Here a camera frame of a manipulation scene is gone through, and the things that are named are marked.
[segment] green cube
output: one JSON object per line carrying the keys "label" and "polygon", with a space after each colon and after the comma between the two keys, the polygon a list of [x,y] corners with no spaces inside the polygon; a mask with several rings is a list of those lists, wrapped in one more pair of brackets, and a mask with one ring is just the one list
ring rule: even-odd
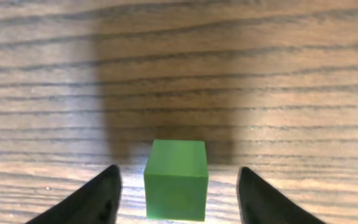
{"label": "green cube", "polygon": [[205,143],[154,140],[144,185],[147,218],[204,221],[208,188]]}

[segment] cube front face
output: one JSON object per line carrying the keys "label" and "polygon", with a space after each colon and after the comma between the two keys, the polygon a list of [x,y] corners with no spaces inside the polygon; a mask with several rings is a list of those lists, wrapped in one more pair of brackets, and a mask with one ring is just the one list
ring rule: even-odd
{"label": "cube front face", "polygon": [[208,188],[204,142],[155,140],[144,182],[147,218],[203,221]]}

